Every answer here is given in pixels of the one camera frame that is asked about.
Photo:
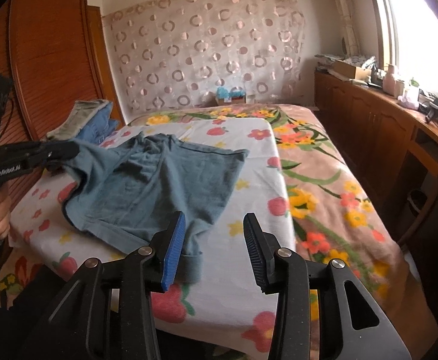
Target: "wooden louvered door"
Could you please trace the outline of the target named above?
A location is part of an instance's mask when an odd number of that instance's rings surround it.
[[[8,59],[8,14],[10,1],[7,1],[0,9],[0,73],[4,76],[10,77],[11,66]],[[14,110],[11,122],[0,140],[0,144],[22,142],[30,140],[30,135],[26,129],[23,118],[20,115],[19,103],[12,91],[12,100],[14,102]],[[1,131],[5,127],[5,123],[9,118],[12,106],[11,102],[7,105],[6,114],[2,118]],[[37,170],[29,175],[9,181],[9,194],[12,198],[12,206],[19,202],[22,196],[28,189],[39,179],[40,170]]]
[[[104,98],[92,59],[87,0],[12,0],[9,44],[28,131],[41,139],[76,100]]]

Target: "metal screw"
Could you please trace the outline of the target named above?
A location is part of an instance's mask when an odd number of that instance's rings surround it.
[[[343,262],[341,259],[333,259],[333,260],[331,261],[331,265],[332,265],[334,268],[342,269],[342,268],[344,268],[344,267],[346,266],[346,263]]]
[[[141,246],[137,251],[141,256],[148,256],[152,253],[152,248],[150,246]]]
[[[277,254],[281,257],[290,257],[292,255],[292,252],[285,247],[277,249]]]
[[[99,260],[95,257],[91,257],[90,259],[85,260],[85,266],[87,268],[95,268],[97,264],[99,263]]]

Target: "white container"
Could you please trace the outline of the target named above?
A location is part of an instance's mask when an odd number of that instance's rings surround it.
[[[388,95],[394,95],[394,89],[396,87],[396,66],[389,64],[388,72],[384,76],[382,81],[382,90]]]
[[[399,96],[404,95],[405,83],[404,80],[396,80],[396,85],[394,86],[394,98],[397,99]]]

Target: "wooden wardrobe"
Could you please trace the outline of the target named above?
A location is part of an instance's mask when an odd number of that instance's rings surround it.
[[[44,138],[76,100],[113,101],[112,117],[123,124],[100,10],[87,0],[8,0],[0,9],[0,73],[13,78],[15,89],[0,144]],[[3,125],[10,112],[9,103]],[[9,182],[14,206],[41,171]]]

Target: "bottle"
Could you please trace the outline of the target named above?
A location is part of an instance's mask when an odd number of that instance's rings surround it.
[[[396,87],[396,66],[393,64],[388,65],[388,72],[386,73],[384,80],[382,81],[382,90],[388,95],[394,95],[394,89]]]

